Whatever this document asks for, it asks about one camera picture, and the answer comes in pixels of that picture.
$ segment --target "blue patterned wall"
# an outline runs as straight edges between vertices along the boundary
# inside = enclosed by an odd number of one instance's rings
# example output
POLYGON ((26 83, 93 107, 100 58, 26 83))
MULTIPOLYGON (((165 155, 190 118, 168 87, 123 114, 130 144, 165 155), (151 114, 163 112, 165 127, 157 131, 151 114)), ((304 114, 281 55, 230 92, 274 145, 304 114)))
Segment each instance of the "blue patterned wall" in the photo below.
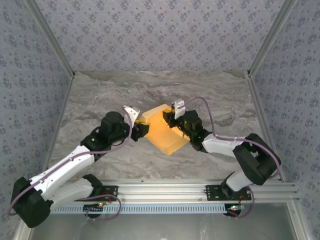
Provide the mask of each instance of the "blue patterned wall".
POLYGON ((0 239, 12 239, 13 183, 43 166, 69 78, 22 0, 0 1, 0 239))
POLYGON ((247 70, 283 0, 36 0, 74 71, 247 70))
POLYGON ((320 239, 320 2, 298 0, 254 77, 288 181, 320 239))

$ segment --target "marble surface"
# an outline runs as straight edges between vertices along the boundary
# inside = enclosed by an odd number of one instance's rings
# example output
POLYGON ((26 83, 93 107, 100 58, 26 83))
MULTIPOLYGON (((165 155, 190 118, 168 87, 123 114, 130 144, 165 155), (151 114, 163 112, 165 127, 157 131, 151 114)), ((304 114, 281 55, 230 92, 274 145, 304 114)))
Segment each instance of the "marble surface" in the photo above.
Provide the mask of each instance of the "marble surface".
MULTIPOLYGON (((49 166, 68 155, 109 111, 123 114, 121 107, 131 105, 145 112, 195 96, 209 102, 218 134, 247 136, 255 132, 261 136, 242 72, 77 72, 49 166)), ((197 100, 187 109, 196 110, 204 127, 211 130, 202 101, 197 100)), ((106 154, 74 177, 90 173, 99 179, 224 179, 238 169, 235 158, 197 152, 190 144, 166 156, 143 138, 106 154)))

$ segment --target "yellow sponge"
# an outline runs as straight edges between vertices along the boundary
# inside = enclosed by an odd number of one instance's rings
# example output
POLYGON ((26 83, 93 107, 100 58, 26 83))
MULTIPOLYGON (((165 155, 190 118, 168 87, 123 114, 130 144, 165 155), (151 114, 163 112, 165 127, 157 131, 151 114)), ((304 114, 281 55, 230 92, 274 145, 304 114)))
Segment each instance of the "yellow sponge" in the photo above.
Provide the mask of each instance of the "yellow sponge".
POLYGON ((144 112, 140 118, 141 122, 150 124, 145 137, 166 155, 171 155, 190 140, 177 127, 169 128, 163 118, 163 111, 170 110, 170 106, 163 104, 144 112))

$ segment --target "patterned wallpaper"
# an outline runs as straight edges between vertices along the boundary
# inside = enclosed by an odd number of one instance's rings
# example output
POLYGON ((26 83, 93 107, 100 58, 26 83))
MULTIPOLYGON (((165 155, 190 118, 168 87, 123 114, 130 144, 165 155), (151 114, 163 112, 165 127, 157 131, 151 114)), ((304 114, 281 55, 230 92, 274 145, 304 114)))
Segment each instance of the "patterned wallpaper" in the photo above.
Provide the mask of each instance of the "patterned wallpaper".
POLYGON ((246 70, 283 0, 36 0, 76 71, 246 70))
POLYGON ((0 239, 11 240, 13 183, 43 166, 69 78, 22 0, 0 1, 0 239))
POLYGON ((320 239, 320 2, 298 0, 255 76, 288 181, 320 239))

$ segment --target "orange foam block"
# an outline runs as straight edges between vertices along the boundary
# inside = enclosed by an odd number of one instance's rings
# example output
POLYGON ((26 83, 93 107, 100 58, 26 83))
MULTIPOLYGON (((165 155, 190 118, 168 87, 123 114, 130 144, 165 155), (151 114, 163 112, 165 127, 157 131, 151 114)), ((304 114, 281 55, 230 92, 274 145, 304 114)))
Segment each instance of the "orange foam block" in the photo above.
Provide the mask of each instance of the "orange foam block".
POLYGON ((163 111, 171 110, 167 104, 163 104, 142 114, 140 120, 149 123, 149 132, 145 137, 153 143, 161 152, 171 155, 189 142, 187 136, 177 127, 169 128, 163 118, 163 111))

